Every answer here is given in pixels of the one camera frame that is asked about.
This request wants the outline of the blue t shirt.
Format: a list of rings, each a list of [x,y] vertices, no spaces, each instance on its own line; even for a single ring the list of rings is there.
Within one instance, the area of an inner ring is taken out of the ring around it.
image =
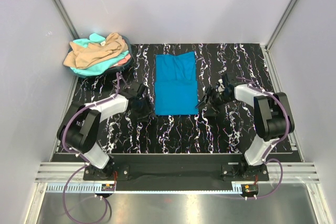
[[[155,59],[155,114],[197,115],[198,84],[195,52]]]

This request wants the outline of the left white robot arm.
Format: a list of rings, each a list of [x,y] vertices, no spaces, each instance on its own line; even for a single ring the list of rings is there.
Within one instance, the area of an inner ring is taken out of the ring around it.
[[[111,96],[91,103],[72,102],[57,131],[57,139],[68,152],[74,151],[91,166],[102,172],[103,178],[114,173],[113,157],[97,143],[99,125],[104,120],[131,111],[139,121],[154,116],[147,86],[133,82]]]

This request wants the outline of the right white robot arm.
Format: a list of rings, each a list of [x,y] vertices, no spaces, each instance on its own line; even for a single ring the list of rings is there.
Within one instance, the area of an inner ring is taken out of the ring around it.
[[[206,116],[215,117],[227,103],[239,101],[254,109],[256,136],[242,155],[231,176],[253,179],[266,167],[266,159],[273,148],[293,132],[291,108],[287,95],[254,87],[252,80],[224,74],[214,87],[209,86],[196,108],[206,107]]]

